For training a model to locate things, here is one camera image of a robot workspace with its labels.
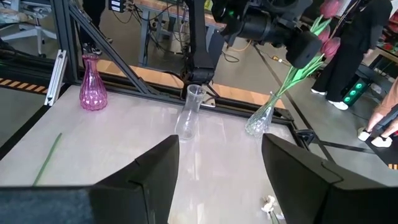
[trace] clear glass vase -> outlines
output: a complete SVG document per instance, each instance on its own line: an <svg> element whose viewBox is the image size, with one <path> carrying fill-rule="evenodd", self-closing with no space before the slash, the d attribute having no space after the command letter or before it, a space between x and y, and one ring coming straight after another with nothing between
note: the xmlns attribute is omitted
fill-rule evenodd
<svg viewBox="0 0 398 224"><path fill-rule="evenodd" d="M271 97L267 103L262 105L247 121L245 126L247 133L256 138L261 138L264 133L269 132L272 115L274 114L274 108L278 100L279 97L271 92Z"/></svg>
<svg viewBox="0 0 398 224"><path fill-rule="evenodd" d="M82 56L86 65L85 77L80 88L80 105L86 110L101 110L108 104L104 83L97 71L98 56Z"/></svg>
<svg viewBox="0 0 398 224"><path fill-rule="evenodd" d="M180 139L192 139L197 132L199 119L199 108L203 101L206 90L200 85L189 85L187 88L187 99L185 106L177 119L175 133Z"/></svg>

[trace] table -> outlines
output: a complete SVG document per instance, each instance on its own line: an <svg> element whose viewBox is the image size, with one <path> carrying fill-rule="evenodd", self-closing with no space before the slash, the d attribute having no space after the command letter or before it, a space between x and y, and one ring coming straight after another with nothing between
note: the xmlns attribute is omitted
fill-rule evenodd
<svg viewBox="0 0 398 224"><path fill-rule="evenodd" d="M158 0L137 0L137 1L134 1L134 4L142 10L142 17L144 18L141 21L141 43L140 43L141 48L140 48L138 62L139 62L140 66L145 67L147 65L147 57L145 55L145 47L147 45L147 33L148 33L148 25L149 25L148 20L151 18L150 14L152 12L155 14L159 14L163 10L167 9L168 6L171 6L172 3L166 3L166 2L158 1ZM157 22L157 30L156 30L155 37L158 40L160 38L160 33L161 33L161 29L162 29L163 15L166 14L170 17L177 17L177 7L176 6L171 6L171 7L169 7L168 10L169 10L169 13L167 13L167 11L165 11L164 13L159 14L157 16L158 22ZM180 19L182 19L182 15L183 15L183 9L180 8ZM189 20L188 13L185 17L185 20L186 21ZM206 22L206 26L208 27L207 32L206 32L206 47L208 50L210 40L211 40L211 37L212 37L214 31L224 27L225 25L217 23L211 14L205 14L205 22Z"/></svg>
<svg viewBox="0 0 398 224"><path fill-rule="evenodd" d="M139 75L149 83L155 83L174 88L183 87L183 82L179 80L177 77L174 77L170 74L146 68L141 68L141 67L135 67L135 66L130 66L130 67L137 73L137 75ZM115 63L109 60L99 60L97 63L97 69L99 72L107 73L109 75L113 75L116 77L122 77L122 78L127 77L122 71L120 71L120 69L118 68L118 66L116 66ZM253 103L257 105L263 105L269 99L269 95L233 88L230 86L219 85L219 84L213 84L213 89L221 97L229 98L232 100L239 100L247 103ZM281 100L278 100L278 102L276 103L276 107L285 109L285 105Z"/></svg>
<svg viewBox="0 0 398 224"><path fill-rule="evenodd" d="M362 63L369 67L373 67L376 65L376 63L380 60L381 57L388 58L389 60L398 63L397 55L390 53L386 50L383 50L380 47L376 47L374 52L368 58L364 58Z"/></svg>
<svg viewBox="0 0 398 224"><path fill-rule="evenodd" d="M91 185L132 162L174 132L181 106L108 93L108 106L85 111L71 86L0 161L0 185L32 185L59 133L39 185ZM180 166L170 224L271 223L261 198L275 195L261 142L246 119L200 111L198 133L180 142ZM271 132L294 143L287 126Z"/></svg>

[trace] black metal frame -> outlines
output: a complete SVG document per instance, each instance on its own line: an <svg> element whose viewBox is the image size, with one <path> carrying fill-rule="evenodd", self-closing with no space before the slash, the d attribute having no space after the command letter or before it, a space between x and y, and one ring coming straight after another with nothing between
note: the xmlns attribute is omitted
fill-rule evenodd
<svg viewBox="0 0 398 224"><path fill-rule="evenodd" d="M132 70L130 66L120 57L120 55L112 48L112 46L105 41L103 34L91 24L91 19L83 12L83 10L80 9L80 6L77 5L74 0L51 0L51 5L53 7L53 15L55 19L59 47L62 50L66 50L68 54L68 64L67 70L65 72L65 79L68 84L76 85L81 83L81 78L83 77L84 73L84 71L79 67L78 63L78 52L75 38L75 23L77 23L80 27L87 31L87 33L99 46L101 46L103 51L112 59L119 69L126 74L128 78L115 77L102 73L101 77L105 81L118 84L106 84L107 90L148 98L151 100L163 101L166 103L178 105L184 104L184 101L180 99L182 91L181 89L146 83L143 79L138 77L135 71ZM253 112L259 108L259 105L222 97L216 98L215 101L215 108L203 107L203 109L217 113L249 118ZM297 144L300 147L308 150L309 142L305 142L300 135L296 133L297 127L294 124L289 111L277 109L274 113L272 122L288 126Z"/></svg>

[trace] wooden workbench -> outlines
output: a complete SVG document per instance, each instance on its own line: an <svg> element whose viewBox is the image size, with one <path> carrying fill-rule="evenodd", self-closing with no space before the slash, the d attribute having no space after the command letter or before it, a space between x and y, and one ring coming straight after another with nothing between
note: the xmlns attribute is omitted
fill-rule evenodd
<svg viewBox="0 0 398 224"><path fill-rule="evenodd" d="M137 73L137 75L142 77L147 82L171 86L174 88L183 87L181 80L170 74L135 66L131 66L131 68ZM99 72L126 78L126 75L120 71L120 69L113 62L108 60L100 60L97 64L97 69ZM269 99L269 95L233 88L230 86L213 84L213 88L223 98L254 103L257 105L263 105ZM285 109L283 102L280 100L277 102L276 107Z"/></svg>
<svg viewBox="0 0 398 224"><path fill-rule="evenodd" d="M385 58L388 58L389 60L398 63L398 55L392 54L389 52L386 52L385 50L380 49L379 47L376 47L376 49L373 51L373 53L368 57L364 58L362 63L364 63L366 66L370 66L372 62L379 56L383 56Z"/></svg>

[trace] chair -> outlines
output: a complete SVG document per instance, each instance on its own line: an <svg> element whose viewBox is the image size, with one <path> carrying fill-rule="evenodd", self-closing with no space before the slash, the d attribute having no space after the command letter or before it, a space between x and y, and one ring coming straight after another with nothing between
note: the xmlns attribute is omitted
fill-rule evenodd
<svg viewBox="0 0 398 224"><path fill-rule="evenodd" d="M7 35L1 37L2 40L15 40L24 37L37 37L37 51L40 57L46 57L45 54L42 53L42 45L45 43L44 37L48 37L51 39L57 39L57 35L53 32L50 32L47 29L44 29L39 22L39 19L43 19L47 17L51 13L51 5L48 0L5 0L3 4L6 8L23 12L27 14L29 17L33 17L35 19L35 24L19 24L20 32L15 34Z"/></svg>

